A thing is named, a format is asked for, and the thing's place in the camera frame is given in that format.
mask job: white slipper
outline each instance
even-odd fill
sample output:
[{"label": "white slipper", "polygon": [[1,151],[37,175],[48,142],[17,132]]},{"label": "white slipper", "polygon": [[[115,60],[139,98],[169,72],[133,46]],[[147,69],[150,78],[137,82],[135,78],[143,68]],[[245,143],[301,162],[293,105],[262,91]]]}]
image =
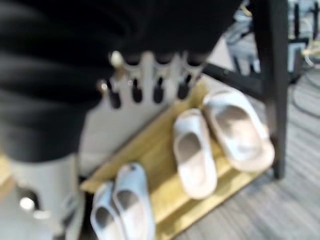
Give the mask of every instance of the white slipper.
[{"label": "white slipper", "polygon": [[189,109],[176,119],[173,151],[184,191],[193,199],[214,192],[218,175],[210,145],[210,134],[201,111]]},{"label": "white slipper", "polygon": [[94,195],[90,221],[99,240],[126,240],[120,215],[113,203],[112,182],[104,183]]},{"label": "white slipper", "polygon": [[147,176],[138,163],[123,166],[116,177],[113,201],[128,240],[154,240],[156,226],[149,199]]},{"label": "white slipper", "polygon": [[245,95],[222,89],[209,93],[203,104],[207,122],[235,169],[257,172],[272,165],[274,146]]}]

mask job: floor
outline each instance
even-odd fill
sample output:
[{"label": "floor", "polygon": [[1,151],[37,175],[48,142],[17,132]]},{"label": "floor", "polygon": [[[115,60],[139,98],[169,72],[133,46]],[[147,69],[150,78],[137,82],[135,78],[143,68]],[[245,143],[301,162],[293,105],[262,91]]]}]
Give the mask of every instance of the floor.
[{"label": "floor", "polygon": [[[320,118],[292,103],[320,115],[320,71],[309,76],[318,87],[302,77],[288,90],[285,178],[267,171],[176,240],[320,239]],[[264,105],[250,101],[265,122]]]}]

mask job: shoe rack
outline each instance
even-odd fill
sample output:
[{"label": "shoe rack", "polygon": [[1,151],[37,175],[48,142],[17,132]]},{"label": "shoe rack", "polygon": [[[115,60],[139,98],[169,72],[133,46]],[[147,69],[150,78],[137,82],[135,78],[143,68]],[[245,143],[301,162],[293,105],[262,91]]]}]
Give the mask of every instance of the shoe rack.
[{"label": "shoe rack", "polygon": [[122,165],[129,162],[140,163],[148,178],[156,239],[169,240],[258,178],[262,172],[244,173],[233,169],[217,141],[211,136],[218,172],[217,189],[203,200],[193,200],[184,192],[173,153],[173,124],[183,111],[195,107],[202,109],[202,99],[207,92],[205,81],[200,80],[187,100],[177,101],[163,112],[108,163],[84,181],[82,190],[94,194],[104,181],[115,179]]}]

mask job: slide sandal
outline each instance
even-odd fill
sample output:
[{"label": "slide sandal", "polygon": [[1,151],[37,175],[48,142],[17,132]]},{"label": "slide sandal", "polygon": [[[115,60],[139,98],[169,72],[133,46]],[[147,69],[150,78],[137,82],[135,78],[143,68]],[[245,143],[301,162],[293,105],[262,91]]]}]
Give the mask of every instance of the slide sandal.
[{"label": "slide sandal", "polygon": [[173,152],[184,191],[193,199],[208,197],[217,187],[218,175],[201,111],[184,111],[176,119],[173,131]]},{"label": "slide sandal", "polygon": [[112,182],[104,183],[93,197],[90,221],[99,240],[126,240],[120,215],[113,203]]},{"label": "slide sandal", "polygon": [[128,240],[154,240],[156,226],[149,199],[147,176],[138,163],[123,166],[116,177],[113,201]]},{"label": "slide sandal", "polygon": [[274,146],[242,92],[232,88],[211,92],[203,105],[211,130],[235,169],[258,172],[272,165]]}]

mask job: gray floor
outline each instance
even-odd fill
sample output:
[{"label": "gray floor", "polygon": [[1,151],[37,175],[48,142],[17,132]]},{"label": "gray floor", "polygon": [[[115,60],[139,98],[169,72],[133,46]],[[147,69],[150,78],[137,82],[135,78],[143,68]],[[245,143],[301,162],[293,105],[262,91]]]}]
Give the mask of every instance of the gray floor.
[{"label": "gray floor", "polygon": [[[320,71],[310,76],[320,85]],[[286,176],[273,179],[269,170],[176,240],[320,240],[320,88],[303,77],[289,89]],[[264,105],[251,102],[265,122]]]}]

